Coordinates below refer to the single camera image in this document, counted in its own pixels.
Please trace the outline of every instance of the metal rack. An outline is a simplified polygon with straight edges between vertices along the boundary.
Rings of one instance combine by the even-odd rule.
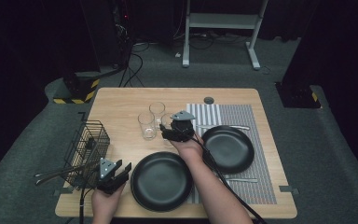
[[[246,49],[252,61],[254,70],[260,69],[260,63],[255,55],[255,41],[258,31],[264,18],[267,3],[263,0],[257,15],[238,15],[238,14],[214,14],[214,13],[190,13],[190,0],[187,0],[186,10],[186,36],[183,50],[183,67],[190,66],[189,31],[190,27],[199,28],[228,28],[228,29],[249,29],[254,30],[250,42],[246,42]]]
[[[65,168],[81,169],[62,174],[61,177],[73,188],[95,188],[99,161],[104,158],[110,144],[106,129],[98,120],[88,120],[75,132],[64,157]]]

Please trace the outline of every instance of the human hand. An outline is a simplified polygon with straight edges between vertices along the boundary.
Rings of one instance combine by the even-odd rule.
[[[202,138],[195,133],[193,138],[198,139],[203,144]],[[202,161],[202,147],[194,140],[188,140],[186,142],[174,142],[171,144],[176,147],[179,152],[179,156],[186,162]]]
[[[91,196],[93,224],[110,223],[117,211],[118,201],[126,183],[118,188],[112,195],[106,194],[99,189],[95,189]]]

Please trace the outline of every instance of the wooden table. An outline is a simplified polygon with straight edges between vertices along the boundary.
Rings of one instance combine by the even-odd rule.
[[[176,113],[186,110],[186,104],[204,104],[206,96],[214,98],[217,105],[251,105],[255,123],[265,153],[272,187],[277,204],[251,204],[263,218],[292,218],[296,206],[290,192],[280,192],[279,186],[287,186],[286,176],[275,146],[269,123],[256,90],[252,89],[204,89],[204,88],[101,88],[89,113],[90,120],[100,120],[111,138],[106,158],[110,161],[123,160],[117,174],[132,162],[132,170],[145,156],[158,151],[177,153],[174,147],[165,147],[161,134],[152,141],[141,136],[137,117],[147,111],[153,102],[163,102],[166,111]],[[85,216],[92,217],[90,196],[85,200]],[[62,194],[56,207],[60,217],[77,217],[80,192]],[[206,217],[202,204],[184,203],[179,208],[165,213],[151,212],[139,205],[131,194],[130,182],[121,196],[117,217]]]

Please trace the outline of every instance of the black plate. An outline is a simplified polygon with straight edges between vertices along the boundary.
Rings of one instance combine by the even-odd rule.
[[[202,136],[211,151],[217,168],[224,174],[237,174],[249,168],[255,158],[255,149],[245,133],[229,126],[216,126]],[[213,168],[211,158],[204,152],[203,159]]]
[[[171,152],[157,152],[143,158],[133,170],[131,191],[142,207],[168,212],[180,206],[193,188],[185,162]]]

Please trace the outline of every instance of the black and white striped cloth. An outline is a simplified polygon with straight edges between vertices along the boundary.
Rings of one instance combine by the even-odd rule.
[[[255,160],[244,172],[226,175],[234,178],[257,178],[257,183],[231,181],[228,184],[248,204],[276,204],[269,170],[260,143],[255,118],[250,105],[198,105],[187,104],[186,111],[196,117],[193,120],[194,130],[203,135],[207,129],[198,128],[197,125],[247,125],[250,131],[243,131],[252,141],[255,148]],[[187,203],[200,203],[197,189],[187,198]]]

